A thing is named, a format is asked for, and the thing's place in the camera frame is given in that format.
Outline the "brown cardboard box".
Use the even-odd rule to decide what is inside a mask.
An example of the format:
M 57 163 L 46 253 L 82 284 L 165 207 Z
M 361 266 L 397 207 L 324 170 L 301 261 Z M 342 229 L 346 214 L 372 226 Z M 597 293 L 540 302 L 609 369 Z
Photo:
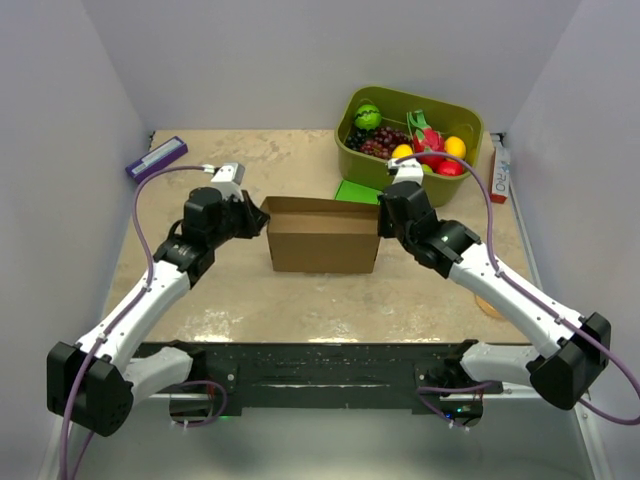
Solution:
M 330 199 L 270 196 L 266 233 L 273 270 L 305 274 L 370 274 L 380 237 L 379 207 Z

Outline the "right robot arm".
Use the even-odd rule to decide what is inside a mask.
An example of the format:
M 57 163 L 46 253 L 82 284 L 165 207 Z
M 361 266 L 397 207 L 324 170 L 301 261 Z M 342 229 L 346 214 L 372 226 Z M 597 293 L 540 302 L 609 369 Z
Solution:
M 488 302 L 531 344 L 474 344 L 446 367 L 448 386 L 466 393 L 486 381 L 528 385 L 551 405 L 572 409 L 608 365 L 601 350 L 610 345 L 610 322 L 557 303 L 503 262 L 492 261 L 475 232 L 438 218 L 415 182 L 388 186 L 379 201 L 382 237 L 396 238 L 420 265 Z

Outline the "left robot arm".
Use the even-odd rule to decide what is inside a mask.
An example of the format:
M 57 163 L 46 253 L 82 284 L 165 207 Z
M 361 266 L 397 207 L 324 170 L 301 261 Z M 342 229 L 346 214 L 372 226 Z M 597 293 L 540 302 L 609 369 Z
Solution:
M 186 344 L 172 342 L 140 361 L 133 356 L 164 313 L 214 264 L 216 249 L 234 238 L 259 236 L 269 219 L 247 191 L 224 197 L 212 187 L 193 190 L 182 219 L 127 296 L 75 344 L 59 342 L 50 350 L 48 410 L 107 437 L 134 406 L 161 390 L 200 390 L 207 368 Z

